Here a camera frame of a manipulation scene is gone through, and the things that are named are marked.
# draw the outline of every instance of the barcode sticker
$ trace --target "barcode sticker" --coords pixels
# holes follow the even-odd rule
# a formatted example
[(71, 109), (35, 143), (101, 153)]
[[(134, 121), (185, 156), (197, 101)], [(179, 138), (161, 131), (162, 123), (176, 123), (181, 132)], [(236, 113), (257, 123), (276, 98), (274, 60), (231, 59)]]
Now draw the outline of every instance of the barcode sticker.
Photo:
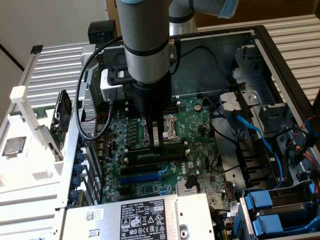
[(101, 220), (104, 218), (104, 209), (100, 208), (94, 211), (87, 211), (86, 212), (86, 220)]
[(237, 201), (231, 201), (230, 202), (230, 212), (227, 213), (227, 217), (235, 217), (238, 213), (240, 203)]

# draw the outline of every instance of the blue plastic tab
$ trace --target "blue plastic tab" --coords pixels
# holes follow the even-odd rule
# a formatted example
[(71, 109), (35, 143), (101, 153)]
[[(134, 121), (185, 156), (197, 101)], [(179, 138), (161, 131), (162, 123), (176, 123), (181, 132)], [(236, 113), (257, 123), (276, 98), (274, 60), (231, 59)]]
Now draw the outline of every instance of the blue plastic tab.
[(245, 198), (248, 210), (272, 207), (272, 200), (269, 191), (250, 192)]
[(316, 192), (316, 185), (314, 183), (311, 183), (309, 185), (309, 190), (312, 194), (314, 194)]
[(253, 230), (255, 235), (267, 235), (274, 233), (283, 232), (283, 228), (280, 222), (280, 218), (277, 214), (259, 216), (255, 221), (252, 222)]
[(245, 203), (246, 203), (246, 207), (248, 208), (248, 210), (252, 210), (255, 208), (255, 204), (254, 204), (254, 200), (251, 198), (251, 196), (245, 196), (244, 197)]
[(236, 217), (235, 224), (234, 224), (234, 228), (233, 228), (233, 236), (234, 236), (234, 237), (236, 237), (236, 234), (237, 234), (237, 232), (238, 232), (239, 225), (240, 225), (240, 216), (238, 215), (238, 216)]

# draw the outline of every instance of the black power cable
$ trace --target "black power cable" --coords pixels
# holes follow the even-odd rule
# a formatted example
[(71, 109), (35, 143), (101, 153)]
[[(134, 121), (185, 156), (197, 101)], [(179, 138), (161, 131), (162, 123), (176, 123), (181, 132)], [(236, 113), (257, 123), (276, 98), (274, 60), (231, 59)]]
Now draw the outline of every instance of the black power cable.
[[(213, 102), (213, 103), (211, 104), (210, 108), (209, 108), (209, 115), (210, 115), (210, 116), (211, 116), (211, 114), (212, 114), (212, 109), (213, 109), (213, 106), (214, 106), (214, 105), (215, 105), (215, 103)], [(221, 132), (219, 132), (219, 131), (215, 128), (215, 126), (214, 126), (213, 123), (211, 122), (211, 119), (210, 119), (210, 121), (209, 121), (209, 124), (210, 124), (210, 127), (211, 127), (211, 129), (212, 129), (213, 131), (215, 131), (215, 132), (216, 132), (217, 134), (219, 134), (221, 137), (223, 137), (223, 138), (227, 139), (228, 141), (230, 141), (231, 143), (233, 143), (236, 148), (238, 147), (238, 143), (237, 143), (235, 140), (231, 139), (230, 137), (227, 137), (226, 135), (223, 135)]]
[(122, 36), (119, 36), (117, 38), (114, 38), (108, 42), (106, 42), (105, 44), (103, 44), (102, 46), (100, 46), (99, 48), (97, 48), (92, 54), (91, 56), (87, 59), (87, 61), (85, 62), (85, 64), (83, 65), (83, 68), (81, 69), (81, 72), (79, 74), (79, 78), (78, 78), (78, 82), (77, 82), (77, 85), (76, 85), (76, 90), (75, 90), (75, 97), (74, 97), (74, 100), (75, 100), (75, 121), (76, 121), (76, 125), (78, 127), (78, 130), (79, 130), (79, 133), (81, 135), (81, 137), (86, 140), (86, 141), (89, 141), (89, 142), (92, 142), (92, 141), (95, 141), (95, 140), (98, 140), (100, 139), (106, 132), (106, 130), (108, 129), (110, 123), (111, 123), (111, 120), (112, 120), (112, 117), (113, 117), (113, 110), (114, 110), (114, 102), (117, 98), (117, 93), (116, 92), (111, 92), (110, 95), (111, 96), (108, 96), (108, 99), (109, 99), (109, 114), (108, 114), (108, 119), (106, 121), (106, 124), (104, 125), (103, 129), (101, 130), (101, 132), (96, 135), (96, 136), (93, 136), (93, 137), (90, 137), (88, 136), (85, 131), (82, 129), (81, 127), (81, 122), (80, 122), (80, 117), (79, 117), (79, 92), (80, 92), (80, 86), (81, 86), (81, 82), (82, 82), (82, 78), (86, 72), (86, 69), (87, 67), (89, 66), (89, 64), (91, 63), (91, 61), (103, 50), (105, 49), (106, 47), (112, 45), (112, 44), (115, 44), (119, 41), (122, 40)]
[(225, 74), (224, 74), (224, 72), (223, 72), (223, 70), (222, 70), (222, 68), (221, 68), (221, 66), (220, 66), (220, 64), (219, 64), (219, 62), (218, 62), (218, 60), (217, 60), (217, 58), (216, 58), (216, 55), (214, 54), (214, 52), (213, 52), (209, 47), (207, 47), (207, 46), (205, 46), (205, 45), (196, 46), (196, 47), (190, 49), (189, 51), (185, 52), (184, 54), (182, 54), (182, 55), (181, 55), (181, 58), (187, 56), (188, 54), (192, 53), (194, 50), (197, 50), (197, 49), (206, 50), (206, 51), (213, 57), (213, 60), (214, 60), (216, 66), (217, 66), (217, 68), (218, 68), (218, 70), (219, 70), (219, 73), (220, 73), (221, 76), (227, 81), (226, 76), (225, 76)]

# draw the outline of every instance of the warning label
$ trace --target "warning label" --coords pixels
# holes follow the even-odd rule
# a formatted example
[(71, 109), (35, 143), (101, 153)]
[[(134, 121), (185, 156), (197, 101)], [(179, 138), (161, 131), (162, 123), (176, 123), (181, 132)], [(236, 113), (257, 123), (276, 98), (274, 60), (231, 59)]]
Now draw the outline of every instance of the warning label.
[(120, 240), (167, 240), (165, 201), (121, 205)]

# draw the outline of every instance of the blue latch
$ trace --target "blue latch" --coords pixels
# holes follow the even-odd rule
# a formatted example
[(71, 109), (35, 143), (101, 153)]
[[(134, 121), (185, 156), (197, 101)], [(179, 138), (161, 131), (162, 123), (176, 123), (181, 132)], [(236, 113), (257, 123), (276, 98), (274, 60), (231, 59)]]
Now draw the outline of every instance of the blue latch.
[(274, 234), (283, 232), (280, 218), (277, 214), (259, 216), (252, 222), (255, 235)]
[(248, 210), (272, 207), (269, 191), (254, 191), (244, 197)]

